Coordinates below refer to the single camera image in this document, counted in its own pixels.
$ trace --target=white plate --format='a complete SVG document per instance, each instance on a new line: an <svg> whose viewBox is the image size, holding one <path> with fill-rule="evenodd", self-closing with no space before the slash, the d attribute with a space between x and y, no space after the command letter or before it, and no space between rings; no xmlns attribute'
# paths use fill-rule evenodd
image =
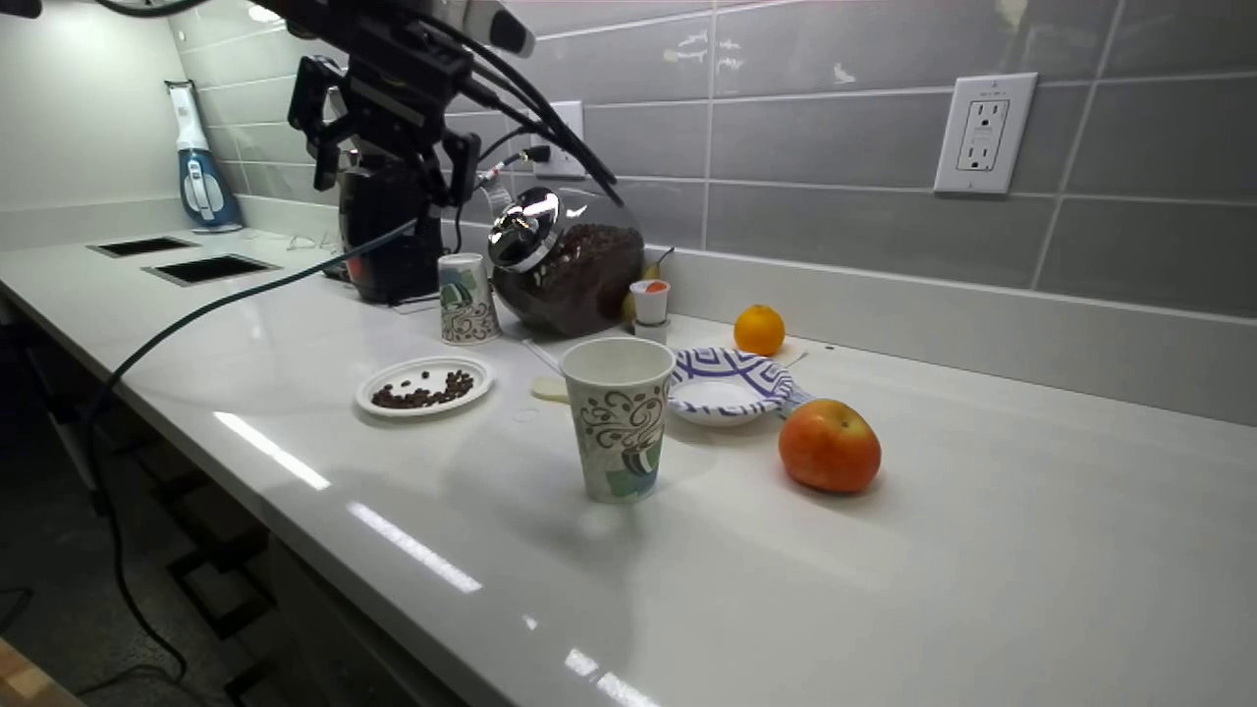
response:
<svg viewBox="0 0 1257 707"><path fill-rule="evenodd" d="M725 427L788 412L806 393L767 357L741 351L676 351L666 407Z"/></svg>
<svg viewBox="0 0 1257 707"><path fill-rule="evenodd" d="M391 397L439 393L449 386L449 373L468 373L470 390L450 397L450 399L430 399L430 406L418 406L418 407L391 407L391 406L375 406L371 399L382 390L391 390ZM413 357L413 363L375 369L363 386L357 386L354 399L357 399L357 407L363 407L371 418L439 418L439 412L450 412L450 407L463 407L463 406L480 399L490 386L494 386L494 373L475 357L456 357L456 353L449 353L449 357Z"/></svg>

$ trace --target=wall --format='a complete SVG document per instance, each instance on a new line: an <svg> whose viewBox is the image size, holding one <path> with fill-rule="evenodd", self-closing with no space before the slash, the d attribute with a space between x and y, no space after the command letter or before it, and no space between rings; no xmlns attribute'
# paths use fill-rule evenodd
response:
<svg viewBox="0 0 1257 707"><path fill-rule="evenodd" d="M1247 0L513 0L548 99L655 245L1257 315ZM175 22L221 158L311 191L295 56L217 0ZM1010 202L932 191L953 76L1039 72ZM450 127L494 118L456 105Z"/></svg>
<svg viewBox="0 0 1257 707"><path fill-rule="evenodd" d="M184 68L163 22L96 2L0 17L0 211L174 202L163 77Z"/></svg>

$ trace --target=orange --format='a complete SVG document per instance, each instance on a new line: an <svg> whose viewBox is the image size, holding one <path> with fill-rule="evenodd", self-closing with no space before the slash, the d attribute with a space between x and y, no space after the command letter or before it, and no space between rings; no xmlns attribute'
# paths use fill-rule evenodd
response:
<svg viewBox="0 0 1257 707"><path fill-rule="evenodd" d="M871 424L840 399L806 399L779 431L781 469L793 483L861 493L877 478L881 438Z"/></svg>
<svg viewBox="0 0 1257 707"><path fill-rule="evenodd" d="M733 318L733 347L756 357L775 357L784 347L784 318L775 306L747 306Z"/></svg>

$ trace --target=cup design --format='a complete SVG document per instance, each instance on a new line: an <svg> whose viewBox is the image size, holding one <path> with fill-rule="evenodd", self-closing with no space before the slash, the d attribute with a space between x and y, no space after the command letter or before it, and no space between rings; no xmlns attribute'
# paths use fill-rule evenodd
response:
<svg viewBox="0 0 1257 707"><path fill-rule="evenodd" d="M642 493L658 474L666 386L593 390L577 397L581 455L599 469L608 497Z"/></svg>
<svg viewBox="0 0 1257 707"><path fill-rule="evenodd" d="M498 329L494 298L488 292L480 256L439 258L439 334L449 342L488 339Z"/></svg>

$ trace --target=gray tile backsplash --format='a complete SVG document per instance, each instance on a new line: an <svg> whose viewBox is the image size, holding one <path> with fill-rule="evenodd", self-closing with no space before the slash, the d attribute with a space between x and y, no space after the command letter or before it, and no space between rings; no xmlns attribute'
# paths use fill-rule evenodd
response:
<svg viewBox="0 0 1257 707"><path fill-rule="evenodd" d="M1257 318L1253 0L506 0L652 245ZM311 191L302 51L244 0L174 22L223 167ZM1012 191L933 195L950 84L1038 72ZM468 103L450 131L506 131Z"/></svg>

